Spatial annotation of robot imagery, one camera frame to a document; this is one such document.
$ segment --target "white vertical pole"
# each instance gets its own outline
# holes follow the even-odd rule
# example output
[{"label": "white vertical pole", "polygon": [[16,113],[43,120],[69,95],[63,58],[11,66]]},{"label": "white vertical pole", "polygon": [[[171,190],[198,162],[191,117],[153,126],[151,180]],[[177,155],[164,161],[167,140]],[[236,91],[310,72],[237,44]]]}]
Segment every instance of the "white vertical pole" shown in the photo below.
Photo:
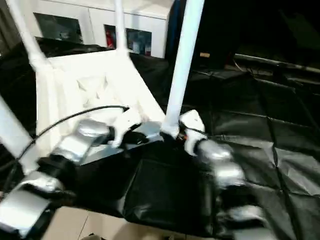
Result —
[{"label": "white vertical pole", "polygon": [[[32,141],[28,132],[10,110],[4,99],[0,96],[0,141],[5,148],[17,158],[24,148]],[[38,168],[36,160],[39,158],[37,148],[33,146],[22,157],[20,163],[23,173],[29,174]]]},{"label": "white vertical pole", "polygon": [[36,66],[44,64],[46,62],[46,57],[40,50],[36,39],[29,32],[17,0],[6,0],[6,3],[19,30],[25,49],[28,53],[30,65],[33,67],[33,70],[36,71]]},{"label": "white vertical pole", "polygon": [[161,130],[164,133],[174,138],[176,138],[179,133],[179,116],[184,100],[204,3],[205,0],[187,0],[185,6],[169,102],[166,116],[161,126]]},{"label": "white vertical pole", "polygon": [[125,28],[125,14],[122,0],[114,0],[115,7],[115,31],[116,31],[116,49],[120,52],[128,53],[127,35]]}]

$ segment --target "red object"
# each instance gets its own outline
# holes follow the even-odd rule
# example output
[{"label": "red object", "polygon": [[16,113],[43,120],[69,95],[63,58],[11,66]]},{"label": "red object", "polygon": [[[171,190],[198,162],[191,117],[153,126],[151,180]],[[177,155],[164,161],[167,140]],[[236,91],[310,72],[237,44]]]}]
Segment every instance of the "red object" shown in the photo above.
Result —
[{"label": "red object", "polygon": [[112,34],[110,33],[109,30],[107,30],[105,32],[105,36],[106,36],[106,46],[108,48],[115,48],[115,43],[114,43],[114,38],[112,37]]}]

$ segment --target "black tablecloth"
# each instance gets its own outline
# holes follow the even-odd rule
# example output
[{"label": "black tablecloth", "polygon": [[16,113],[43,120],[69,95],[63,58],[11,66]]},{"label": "black tablecloth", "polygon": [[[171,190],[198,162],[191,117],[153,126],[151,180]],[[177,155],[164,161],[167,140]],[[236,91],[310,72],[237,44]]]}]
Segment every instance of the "black tablecloth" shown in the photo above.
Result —
[{"label": "black tablecloth", "polygon": [[[48,57],[105,50],[40,40]],[[131,54],[163,109],[173,66]],[[24,127],[35,131],[36,83],[23,47],[0,59],[0,94]],[[234,71],[192,72],[183,111],[196,109],[206,131],[228,145],[243,167],[281,240],[320,238],[320,91],[284,78]],[[10,158],[4,149],[0,156]],[[215,236],[214,204],[206,172],[179,147],[156,142],[79,169],[76,206],[130,222],[202,237]]]}]

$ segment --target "white cabinet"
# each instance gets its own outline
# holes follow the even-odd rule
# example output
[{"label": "white cabinet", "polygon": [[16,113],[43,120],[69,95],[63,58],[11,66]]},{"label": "white cabinet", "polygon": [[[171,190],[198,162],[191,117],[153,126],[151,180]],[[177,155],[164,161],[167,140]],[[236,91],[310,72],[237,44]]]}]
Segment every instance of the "white cabinet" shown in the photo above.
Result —
[{"label": "white cabinet", "polygon": [[[164,58],[175,0],[122,0],[128,48]],[[36,37],[116,47],[114,0],[20,0]]]},{"label": "white cabinet", "polygon": [[46,0],[21,0],[28,28],[36,37],[94,44],[89,9]]}]

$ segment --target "tiled floor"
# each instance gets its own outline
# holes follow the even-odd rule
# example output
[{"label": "tiled floor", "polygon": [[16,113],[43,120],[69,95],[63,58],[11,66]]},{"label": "tiled floor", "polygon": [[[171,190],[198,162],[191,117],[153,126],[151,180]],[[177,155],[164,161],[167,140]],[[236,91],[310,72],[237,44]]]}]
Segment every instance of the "tiled floor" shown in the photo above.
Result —
[{"label": "tiled floor", "polygon": [[54,216],[42,240],[81,240],[92,233],[106,240],[203,239],[155,227],[129,223],[123,218],[63,207]]}]

